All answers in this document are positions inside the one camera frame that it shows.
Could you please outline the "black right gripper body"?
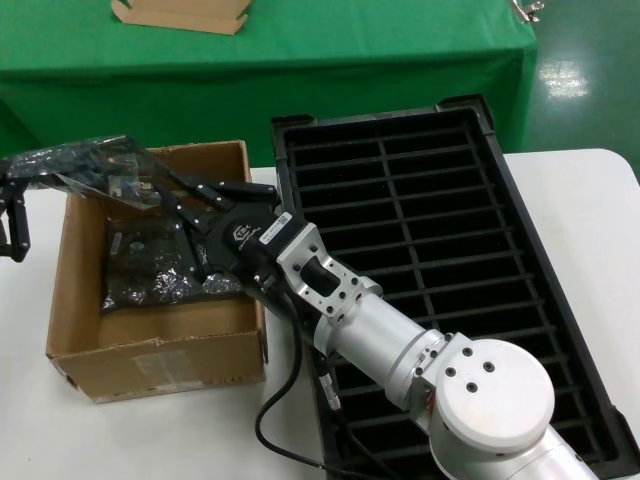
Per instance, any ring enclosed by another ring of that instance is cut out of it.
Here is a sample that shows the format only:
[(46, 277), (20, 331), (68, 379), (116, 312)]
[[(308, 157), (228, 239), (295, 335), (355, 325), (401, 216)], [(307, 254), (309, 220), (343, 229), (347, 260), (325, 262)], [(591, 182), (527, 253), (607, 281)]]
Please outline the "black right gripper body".
[(213, 267), (234, 277), (251, 296), (280, 296), (281, 246), (261, 237), (279, 218), (278, 204), (236, 203), (206, 237), (206, 257)]

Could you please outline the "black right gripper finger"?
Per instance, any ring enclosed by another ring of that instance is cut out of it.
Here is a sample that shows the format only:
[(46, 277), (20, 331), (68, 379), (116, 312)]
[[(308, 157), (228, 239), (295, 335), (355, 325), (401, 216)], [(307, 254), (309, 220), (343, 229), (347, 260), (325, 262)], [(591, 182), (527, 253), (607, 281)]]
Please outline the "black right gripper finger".
[(174, 220), (174, 236), (185, 268), (199, 283), (205, 283), (213, 268), (201, 254), (194, 240), (192, 228), (184, 221)]
[(279, 195), (271, 185), (233, 180), (208, 180), (202, 175), (181, 174), (169, 169), (165, 177), (151, 183), (160, 196), (161, 206), (187, 223), (205, 223), (203, 210), (187, 206), (189, 198), (221, 213), (230, 213), (241, 204), (279, 205)]

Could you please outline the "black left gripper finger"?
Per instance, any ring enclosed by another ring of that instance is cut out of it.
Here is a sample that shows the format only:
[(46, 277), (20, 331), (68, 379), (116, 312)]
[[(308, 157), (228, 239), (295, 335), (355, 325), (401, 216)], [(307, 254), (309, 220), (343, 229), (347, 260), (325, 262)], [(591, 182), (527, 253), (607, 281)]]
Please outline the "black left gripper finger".
[(7, 216), (9, 225), (9, 233), (6, 233), (4, 224), (1, 224), (1, 256), (16, 263), (24, 261), (31, 246), (24, 200), (28, 185), (27, 180), (1, 175), (1, 215)]

